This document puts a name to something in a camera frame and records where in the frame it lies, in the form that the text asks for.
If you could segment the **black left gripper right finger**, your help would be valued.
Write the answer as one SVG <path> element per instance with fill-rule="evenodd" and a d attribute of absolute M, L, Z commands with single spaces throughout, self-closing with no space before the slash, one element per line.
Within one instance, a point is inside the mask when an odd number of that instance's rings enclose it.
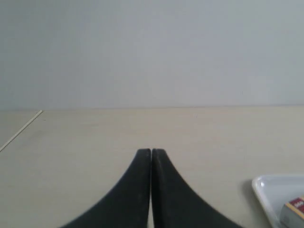
<path fill-rule="evenodd" d="M 152 150 L 155 228 L 239 228 L 204 201 L 181 177 L 164 149 Z"/>

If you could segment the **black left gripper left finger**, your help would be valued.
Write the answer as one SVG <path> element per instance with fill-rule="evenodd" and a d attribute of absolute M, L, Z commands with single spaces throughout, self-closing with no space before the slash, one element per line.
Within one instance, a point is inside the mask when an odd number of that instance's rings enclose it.
<path fill-rule="evenodd" d="M 139 149 L 115 186 L 65 228 L 146 228 L 150 204 L 151 150 Z"/>

